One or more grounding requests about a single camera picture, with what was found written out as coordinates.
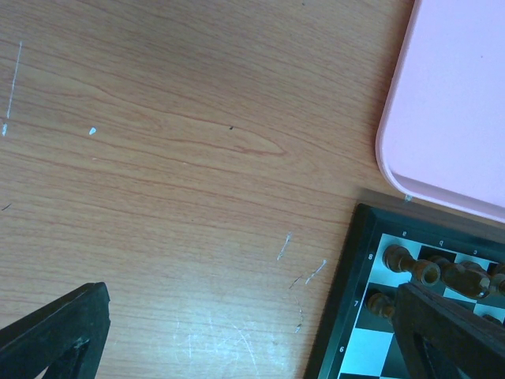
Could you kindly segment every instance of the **chess pawn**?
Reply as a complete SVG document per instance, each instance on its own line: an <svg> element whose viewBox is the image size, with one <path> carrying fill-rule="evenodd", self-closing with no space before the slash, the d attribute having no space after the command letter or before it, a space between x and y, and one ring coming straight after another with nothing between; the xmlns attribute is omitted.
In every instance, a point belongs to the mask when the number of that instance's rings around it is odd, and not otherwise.
<svg viewBox="0 0 505 379"><path fill-rule="evenodd" d="M376 316L386 318L392 324L393 315L395 314L395 305L393 299L383 294L376 292L368 298L365 303L366 308Z"/></svg>
<svg viewBox="0 0 505 379"><path fill-rule="evenodd" d="M413 259L405 247L388 246L383 255L383 263L392 272L410 272L412 277L425 286L432 286L440 279L440 268L424 259Z"/></svg>
<svg viewBox="0 0 505 379"><path fill-rule="evenodd" d="M485 298L489 295L491 280L484 270L467 268L438 255L430 257L429 260L440 267L442 281L451 290L472 299Z"/></svg>

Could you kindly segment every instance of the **table surface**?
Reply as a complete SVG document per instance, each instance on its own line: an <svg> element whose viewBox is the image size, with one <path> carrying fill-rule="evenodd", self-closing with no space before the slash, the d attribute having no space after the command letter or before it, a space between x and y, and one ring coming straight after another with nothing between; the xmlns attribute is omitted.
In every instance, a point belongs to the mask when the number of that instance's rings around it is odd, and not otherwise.
<svg viewBox="0 0 505 379"><path fill-rule="evenodd" d="M412 6L1 0L0 324L104 281L98 377L302 377Z"/></svg>

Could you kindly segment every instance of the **chess piece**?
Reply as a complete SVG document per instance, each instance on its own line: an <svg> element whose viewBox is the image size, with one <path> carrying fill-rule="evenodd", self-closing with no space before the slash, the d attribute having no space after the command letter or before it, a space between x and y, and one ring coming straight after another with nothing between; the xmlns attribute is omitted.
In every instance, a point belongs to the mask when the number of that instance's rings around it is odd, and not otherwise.
<svg viewBox="0 0 505 379"><path fill-rule="evenodd" d="M505 296L505 274L496 274L491 277L489 290L494 295Z"/></svg>
<svg viewBox="0 0 505 379"><path fill-rule="evenodd" d="M463 266L464 268L467 268L469 270L474 270L475 272L480 272L486 276L488 276L488 272L486 270L484 270L482 268L481 265L479 265L478 263L476 262L472 262L472 261L463 261L460 263L461 266Z"/></svg>
<svg viewBox="0 0 505 379"><path fill-rule="evenodd" d="M492 274L505 274L505 265L503 263L498 263L498 265L492 270Z"/></svg>
<svg viewBox="0 0 505 379"><path fill-rule="evenodd" d="M486 320L491 321L495 325L503 326L502 321L500 321L497 318L491 316L490 314L485 314L484 316L482 316L482 318L485 318Z"/></svg>
<svg viewBox="0 0 505 379"><path fill-rule="evenodd" d="M413 259L403 246L388 246L383 255L383 263L392 272L410 272L412 277L425 286L432 286L440 279L440 268L424 259Z"/></svg>
<svg viewBox="0 0 505 379"><path fill-rule="evenodd" d="M452 263L438 255L430 257L429 260L440 267L442 281L451 290L472 299L485 298L489 295L491 280L484 270L467 268L465 266L472 267L472 265Z"/></svg>
<svg viewBox="0 0 505 379"><path fill-rule="evenodd" d="M365 306L371 313L386 318L390 324L392 323L392 318L395 314L395 306L393 304L393 299L389 296L377 291L368 298Z"/></svg>

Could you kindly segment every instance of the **black plastic object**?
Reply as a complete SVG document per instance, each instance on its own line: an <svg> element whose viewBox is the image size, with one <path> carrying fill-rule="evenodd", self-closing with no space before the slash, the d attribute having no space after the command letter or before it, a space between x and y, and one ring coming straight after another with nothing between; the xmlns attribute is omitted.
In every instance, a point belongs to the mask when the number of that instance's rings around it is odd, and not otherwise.
<svg viewBox="0 0 505 379"><path fill-rule="evenodd" d="M505 328L417 284L398 287L393 329L412 379L505 377Z"/></svg>
<svg viewBox="0 0 505 379"><path fill-rule="evenodd" d="M109 332L105 283L88 283L0 330L0 378L92 379Z"/></svg>

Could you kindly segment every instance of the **chess rook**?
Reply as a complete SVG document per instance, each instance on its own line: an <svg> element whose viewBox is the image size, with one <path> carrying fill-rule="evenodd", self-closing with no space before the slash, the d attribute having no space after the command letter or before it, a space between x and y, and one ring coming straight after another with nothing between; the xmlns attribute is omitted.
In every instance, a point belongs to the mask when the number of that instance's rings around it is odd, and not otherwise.
<svg viewBox="0 0 505 379"><path fill-rule="evenodd" d="M413 278L425 286L433 286L440 280L440 268L437 264L412 258L409 250L403 246L389 246L384 251L383 263L392 272L410 272Z"/></svg>

